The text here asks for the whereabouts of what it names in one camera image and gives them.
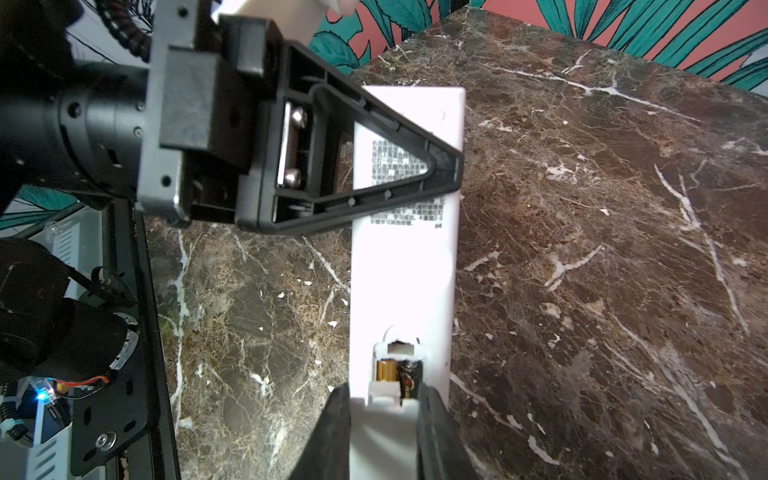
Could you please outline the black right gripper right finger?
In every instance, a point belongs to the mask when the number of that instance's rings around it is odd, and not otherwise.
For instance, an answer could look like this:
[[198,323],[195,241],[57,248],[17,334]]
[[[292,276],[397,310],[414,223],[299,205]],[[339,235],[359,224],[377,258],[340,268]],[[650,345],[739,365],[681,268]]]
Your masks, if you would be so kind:
[[438,390],[422,384],[418,391],[417,447],[419,479],[479,479],[458,426]]

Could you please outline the white battery cover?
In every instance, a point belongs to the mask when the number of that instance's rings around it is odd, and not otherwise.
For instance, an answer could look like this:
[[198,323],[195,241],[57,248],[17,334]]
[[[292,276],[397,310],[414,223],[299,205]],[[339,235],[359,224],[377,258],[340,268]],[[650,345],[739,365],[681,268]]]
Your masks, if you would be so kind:
[[349,477],[416,479],[419,402],[400,397],[397,382],[372,381],[351,400]]

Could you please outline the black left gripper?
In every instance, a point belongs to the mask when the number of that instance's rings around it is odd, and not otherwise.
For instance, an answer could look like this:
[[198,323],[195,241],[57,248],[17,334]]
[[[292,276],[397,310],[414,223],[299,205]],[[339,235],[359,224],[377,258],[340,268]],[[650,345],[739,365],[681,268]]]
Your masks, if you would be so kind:
[[[459,189],[457,148],[308,47],[282,42],[275,21],[231,14],[214,22],[211,6],[157,5],[137,181],[143,214],[184,227],[231,223],[235,212],[244,231],[306,235]],[[425,171],[339,191],[340,150],[356,127]]]

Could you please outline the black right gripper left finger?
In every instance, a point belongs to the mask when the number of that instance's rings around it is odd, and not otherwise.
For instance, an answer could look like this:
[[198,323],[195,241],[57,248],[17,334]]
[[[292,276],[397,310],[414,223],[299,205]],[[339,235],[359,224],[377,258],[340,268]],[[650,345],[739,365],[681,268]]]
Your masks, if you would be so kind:
[[350,389],[344,383],[330,393],[289,479],[348,479],[350,438]]

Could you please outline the gold AA battery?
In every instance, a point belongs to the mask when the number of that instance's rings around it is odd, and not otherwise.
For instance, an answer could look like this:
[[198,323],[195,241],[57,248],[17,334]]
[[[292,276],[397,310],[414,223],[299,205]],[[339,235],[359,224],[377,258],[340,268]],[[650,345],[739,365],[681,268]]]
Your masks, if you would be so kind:
[[423,362],[403,360],[398,363],[401,399],[417,399],[423,381]]
[[377,360],[375,364],[375,380],[377,382],[398,382],[399,362],[395,359]]

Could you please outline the white remote control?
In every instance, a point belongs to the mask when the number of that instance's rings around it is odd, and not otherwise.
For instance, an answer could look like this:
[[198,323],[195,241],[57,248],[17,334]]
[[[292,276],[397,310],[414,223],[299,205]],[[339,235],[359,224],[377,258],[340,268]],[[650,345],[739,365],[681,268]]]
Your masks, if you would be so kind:
[[[463,150],[461,87],[365,87],[417,125]],[[356,127],[353,187],[425,171],[424,164]],[[454,320],[460,191],[353,221],[350,403],[368,392],[381,359],[420,360],[423,381],[447,406]]]

